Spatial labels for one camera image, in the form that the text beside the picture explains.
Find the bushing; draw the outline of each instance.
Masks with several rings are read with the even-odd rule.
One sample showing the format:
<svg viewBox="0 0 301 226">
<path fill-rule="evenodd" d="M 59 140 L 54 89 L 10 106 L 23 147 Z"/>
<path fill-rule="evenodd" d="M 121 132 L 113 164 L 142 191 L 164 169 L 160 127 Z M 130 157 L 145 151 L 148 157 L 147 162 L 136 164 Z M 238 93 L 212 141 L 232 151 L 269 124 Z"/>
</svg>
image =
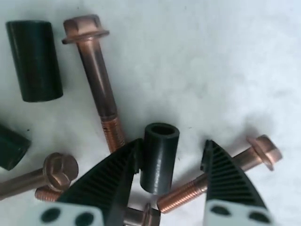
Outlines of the bushing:
<svg viewBox="0 0 301 226">
<path fill-rule="evenodd" d="M 153 123 L 145 128 L 140 177 L 145 191 L 157 195 L 170 191 L 179 135 L 176 127 L 165 123 Z"/>
<path fill-rule="evenodd" d="M 13 169 L 26 154 L 31 142 L 0 125 L 0 166 Z"/>
<path fill-rule="evenodd" d="M 63 95 L 51 23 L 6 23 L 23 101 L 43 102 Z"/>
</svg>

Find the white surface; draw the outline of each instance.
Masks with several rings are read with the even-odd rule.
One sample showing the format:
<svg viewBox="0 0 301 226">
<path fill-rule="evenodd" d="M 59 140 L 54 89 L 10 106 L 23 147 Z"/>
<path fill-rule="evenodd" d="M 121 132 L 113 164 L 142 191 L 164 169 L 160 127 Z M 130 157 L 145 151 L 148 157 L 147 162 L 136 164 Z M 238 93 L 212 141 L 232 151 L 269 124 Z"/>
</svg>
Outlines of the white surface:
<svg viewBox="0 0 301 226">
<path fill-rule="evenodd" d="M 59 209 L 60 214 L 52 222 L 43 222 L 43 214 L 50 209 Z M 19 220 L 18 225 L 25 226 L 75 226 L 78 216 L 83 213 L 90 213 L 93 221 L 89 226 L 104 226 L 103 213 L 99 208 L 92 206 L 75 205 L 62 202 L 41 202 L 34 208 L 28 209 Z"/>
<path fill-rule="evenodd" d="M 212 212 L 213 207 L 224 207 L 229 215 L 222 215 Z M 249 218 L 251 213 L 260 213 L 264 215 L 269 223 L 260 222 Z M 209 200 L 205 205 L 205 215 L 203 226 L 276 226 L 274 217 L 263 207 L 247 206 L 234 202 Z"/>
<path fill-rule="evenodd" d="M 271 173 L 248 175 L 276 221 L 301 225 L 301 2 L 299 0 L 9 0 L 0 7 L 0 123 L 32 140 L 4 181 L 41 167 L 52 152 L 71 153 L 80 176 L 109 154 L 88 82 L 74 45 L 63 46 L 63 20 L 100 16 L 111 34 L 101 40 L 128 140 L 161 121 L 181 132 L 174 186 L 199 174 L 208 137 L 234 152 L 245 135 L 267 134 L 284 159 Z M 64 96 L 22 101 L 5 22 L 49 20 Z M 12 225 L 39 202 L 30 191 L 0 202 L 1 225 Z M 134 179 L 131 206 L 149 195 Z M 161 225 L 200 226 L 205 196 L 162 216 Z"/>
</svg>

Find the threaded shank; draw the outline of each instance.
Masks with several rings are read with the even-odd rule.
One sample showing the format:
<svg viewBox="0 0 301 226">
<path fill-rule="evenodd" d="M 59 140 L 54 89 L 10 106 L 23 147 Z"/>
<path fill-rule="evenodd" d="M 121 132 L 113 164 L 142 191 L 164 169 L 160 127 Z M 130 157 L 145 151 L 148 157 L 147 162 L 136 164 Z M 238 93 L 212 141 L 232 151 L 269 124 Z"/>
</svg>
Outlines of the threaded shank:
<svg viewBox="0 0 301 226">
<path fill-rule="evenodd" d="M 125 136 L 118 117 L 110 121 L 102 121 L 102 126 L 111 153 L 125 145 Z"/>
<path fill-rule="evenodd" d="M 39 187 L 34 193 L 36 199 L 46 202 L 55 202 L 61 195 L 61 192 L 55 192 L 48 186 Z"/>
<path fill-rule="evenodd" d="M 192 180 L 171 193 L 159 198 L 157 206 L 162 213 L 168 213 L 179 206 L 199 197 L 207 187 L 198 186 L 199 178 Z"/>
</svg>

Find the bolt shank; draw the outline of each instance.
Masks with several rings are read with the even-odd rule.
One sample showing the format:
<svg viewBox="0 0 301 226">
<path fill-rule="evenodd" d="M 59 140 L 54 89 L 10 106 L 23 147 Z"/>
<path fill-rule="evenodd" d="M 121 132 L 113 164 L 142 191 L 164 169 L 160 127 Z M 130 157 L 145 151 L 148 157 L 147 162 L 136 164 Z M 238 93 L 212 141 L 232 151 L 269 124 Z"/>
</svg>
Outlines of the bolt shank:
<svg viewBox="0 0 301 226">
<path fill-rule="evenodd" d="M 43 169 L 0 183 L 0 200 L 46 185 Z"/>
<path fill-rule="evenodd" d="M 77 43 L 99 116 L 103 121 L 117 116 L 117 108 L 110 86 L 98 39 Z"/>
</svg>

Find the copper bolt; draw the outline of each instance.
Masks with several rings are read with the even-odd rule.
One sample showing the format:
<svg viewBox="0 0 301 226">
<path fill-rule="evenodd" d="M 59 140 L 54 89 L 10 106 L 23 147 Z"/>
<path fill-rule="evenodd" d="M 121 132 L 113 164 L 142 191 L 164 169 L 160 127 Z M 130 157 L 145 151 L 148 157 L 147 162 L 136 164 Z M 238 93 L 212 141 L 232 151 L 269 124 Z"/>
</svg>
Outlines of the copper bolt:
<svg viewBox="0 0 301 226">
<path fill-rule="evenodd" d="M 67 38 L 63 40 L 63 44 L 77 44 L 109 150 L 112 153 L 125 144 L 125 136 L 118 119 L 116 103 L 98 41 L 99 38 L 108 35 L 109 31 L 102 28 L 97 15 L 65 20 L 64 28 Z"/>
<path fill-rule="evenodd" d="M 43 168 L 0 183 L 0 200 L 46 185 L 55 191 L 64 191 L 78 173 L 75 158 L 53 153 L 45 159 Z"/>
<path fill-rule="evenodd" d="M 272 171 L 274 169 L 273 165 L 282 159 L 279 149 L 266 135 L 256 139 L 248 137 L 247 141 L 251 147 L 233 158 L 243 171 L 247 171 L 261 163 L 264 163 Z M 206 190 L 207 174 L 204 173 L 187 184 L 160 197 L 157 206 L 162 213 L 168 213 L 199 197 Z"/>
<path fill-rule="evenodd" d="M 34 197 L 41 201 L 55 202 L 61 194 L 62 192 L 56 192 L 51 190 L 48 186 L 43 186 L 37 188 L 34 193 Z"/>
</svg>

